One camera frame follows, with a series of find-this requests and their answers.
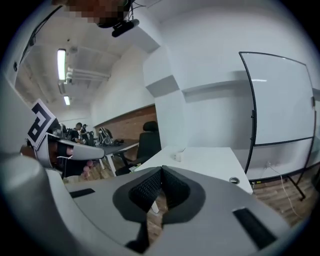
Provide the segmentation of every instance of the white table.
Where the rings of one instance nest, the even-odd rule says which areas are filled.
[[[239,179],[241,189],[249,194],[253,193],[248,178],[229,147],[186,147],[181,153],[181,162],[174,159],[177,152],[184,148],[178,146],[166,146],[134,171],[140,171],[149,167],[169,166],[186,169],[199,174],[228,181],[230,178]]]
[[[113,173],[113,175],[114,175],[115,177],[116,177],[116,167],[115,167],[115,165],[114,165],[114,161],[112,160],[112,157],[114,156],[114,154],[115,154],[116,152],[118,152],[118,151],[128,150],[128,149],[131,149],[131,148],[136,147],[136,146],[139,146],[139,143],[129,144],[127,147],[124,147],[124,148],[123,148],[123,147],[115,147],[114,150],[112,150],[112,149],[113,149],[112,146],[106,147],[106,148],[108,149],[108,151],[110,151],[110,149],[111,149],[111,152],[105,154],[104,157],[107,158],[107,160],[108,160],[108,162],[109,162],[109,165],[110,165],[110,168],[111,168],[111,171],[112,171],[112,173]],[[100,165],[101,165],[102,169],[104,170],[104,169],[105,169],[105,166],[104,166],[102,160],[99,159],[99,162],[100,162]]]

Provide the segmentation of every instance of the black office chair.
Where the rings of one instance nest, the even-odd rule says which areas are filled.
[[[140,134],[139,148],[135,161],[131,161],[125,157],[126,150],[113,153],[114,156],[119,156],[125,165],[116,170],[115,175],[120,176],[130,173],[129,168],[143,164],[161,150],[158,124],[155,121],[146,122],[143,125],[143,130],[145,132]]]

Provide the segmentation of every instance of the wooden floor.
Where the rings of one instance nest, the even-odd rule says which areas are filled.
[[[74,176],[65,178],[65,183],[77,183],[85,181],[94,181],[100,179],[112,179],[114,177],[108,162],[103,160],[105,169],[103,170],[100,164],[96,163],[89,173],[89,177]],[[120,159],[114,159],[114,165],[116,169],[123,166]],[[266,205],[277,211],[290,226],[295,225],[303,218],[310,215],[318,198],[318,192],[312,185],[312,177],[315,175],[319,166],[316,166],[305,172],[303,178],[299,183],[299,187],[306,195],[306,199],[300,201],[301,195],[294,187],[294,185],[288,180],[283,179],[284,188],[291,200],[292,206],[297,213],[297,216],[291,209],[290,202],[283,190],[281,180],[272,181],[268,183],[256,184],[253,188],[253,195],[258,200],[264,202]],[[297,181],[299,174],[292,176],[294,181]],[[161,234],[162,228],[162,216],[168,211],[166,197],[163,193],[158,196],[156,203],[159,208],[159,213],[154,213],[150,210],[147,214],[147,227],[149,241],[152,244],[157,237]]]

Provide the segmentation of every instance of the black slot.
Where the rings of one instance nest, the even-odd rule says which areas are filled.
[[[86,195],[90,195],[94,192],[95,191],[92,188],[86,188],[86,189],[70,192],[70,196],[72,198],[79,198],[79,197],[83,197]]]
[[[259,249],[276,240],[276,237],[247,208],[235,210],[233,214]]]

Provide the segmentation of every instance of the table leg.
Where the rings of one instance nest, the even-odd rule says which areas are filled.
[[[102,170],[104,170],[104,169],[105,169],[104,163],[102,162],[101,159],[99,159],[99,162],[100,162],[100,165],[101,165]]]
[[[156,201],[153,202],[151,209],[157,214],[159,212],[159,208],[157,206]]]
[[[108,159],[108,162],[109,162],[109,165],[110,165],[110,168],[111,168],[111,171],[112,171],[114,177],[116,177],[116,167],[114,165],[114,161],[112,160],[112,155],[108,154],[106,156],[106,158]]]

